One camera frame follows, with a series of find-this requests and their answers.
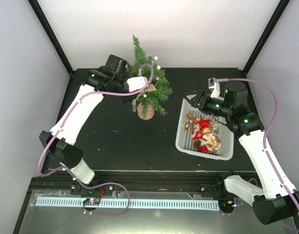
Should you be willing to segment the small green christmas tree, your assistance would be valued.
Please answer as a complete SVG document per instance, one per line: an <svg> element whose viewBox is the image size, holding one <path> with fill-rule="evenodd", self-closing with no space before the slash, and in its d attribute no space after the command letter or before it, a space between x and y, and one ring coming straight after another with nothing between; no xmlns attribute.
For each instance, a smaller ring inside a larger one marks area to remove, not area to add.
<svg viewBox="0 0 299 234"><path fill-rule="evenodd" d="M132 36L134 49L134 63L130 66L131 77L144 76L150 78L151 69L145 66L139 72L141 65L148 63L153 68L153 78L150 85L133 100L136 104L136 111L138 116L143 120L151 119L156 112L166 115L167 111L161 106L161 102L167 101L172 94L170 82L165 76L165 70L157 63L158 57L148 54L142 47L135 35Z"/></svg>

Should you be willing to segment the brown paper bow ornament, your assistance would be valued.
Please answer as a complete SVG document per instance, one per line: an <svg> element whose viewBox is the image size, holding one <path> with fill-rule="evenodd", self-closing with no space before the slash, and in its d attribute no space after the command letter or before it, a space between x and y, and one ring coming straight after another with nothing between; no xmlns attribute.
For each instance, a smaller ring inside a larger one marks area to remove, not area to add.
<svg viewBox="0 0 299 234"><path fill-rule="evenodd" d="M142 90L138 95L137 95L137 98L141 97L141 96L147 96L147 92L153 92L153 91L156 91L156 87L155 85L153 85L152 83L144 90Z"/></svg>

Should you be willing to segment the white plastic basket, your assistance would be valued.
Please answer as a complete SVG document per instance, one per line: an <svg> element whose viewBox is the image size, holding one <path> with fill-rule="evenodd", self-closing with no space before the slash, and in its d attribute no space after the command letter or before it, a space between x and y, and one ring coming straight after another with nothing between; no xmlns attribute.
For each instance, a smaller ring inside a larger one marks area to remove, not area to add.
<svg viewBox="0 0 299 234"><path fill-rule="evenodd" d="M219 125L219 129L215 131L218 138L221 140L220 149L216 150L214 154L206 154L198 152L193 147L193 138L191 130L185 129L185 124L188 123L186 114L191 113L201 117L207 117ZM200 112L197 108L192 107L185 99L182 101L182 107L179 117L177 136L175 141L176 148L183 153L210 158L215 160L230 160L233 157L234 135L224 124L226 123L223 117L209 116Z"/></svg>

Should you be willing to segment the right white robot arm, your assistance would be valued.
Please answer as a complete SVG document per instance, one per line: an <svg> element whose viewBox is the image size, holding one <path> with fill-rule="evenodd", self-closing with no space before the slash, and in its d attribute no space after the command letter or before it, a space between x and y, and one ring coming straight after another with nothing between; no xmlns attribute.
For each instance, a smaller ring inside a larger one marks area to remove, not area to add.
<svg viewBox="0 0 299 234"><path fill-rule="evenodd" d="M245 82L250 80L210 78L211 93L199 89L184 93L184 99L205 114L225 119L226 127L245 149L262 185L258 187L239 175L230 175L216 182L216 193L235 194L251 205L257 219L267 225L299 215L299 190L284 173L268 143L272 125L265 128L259 115L247 106Z"/></svg>

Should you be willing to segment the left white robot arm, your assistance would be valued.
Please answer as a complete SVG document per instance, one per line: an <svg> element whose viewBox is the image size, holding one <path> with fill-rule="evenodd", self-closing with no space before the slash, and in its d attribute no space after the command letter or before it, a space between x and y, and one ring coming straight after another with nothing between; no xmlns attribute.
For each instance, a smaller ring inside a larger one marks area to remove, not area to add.
<svg viewBox="0 0 299 234"><path fill-rule="evenodd" d="M81 189L86 194L94 194L98 182L93 179L95 173L85 162L83 151L75 147L78 134L105 95L134 95L147 81L144 77L130 77L129 63L115 55L109 55L104 66L89 70L62 118L49 132L40 133L39 139L44 150L37 169L41 170L45 156L49 155L59 162L61 170L69 170L74 178L82 182Z"/></svg>

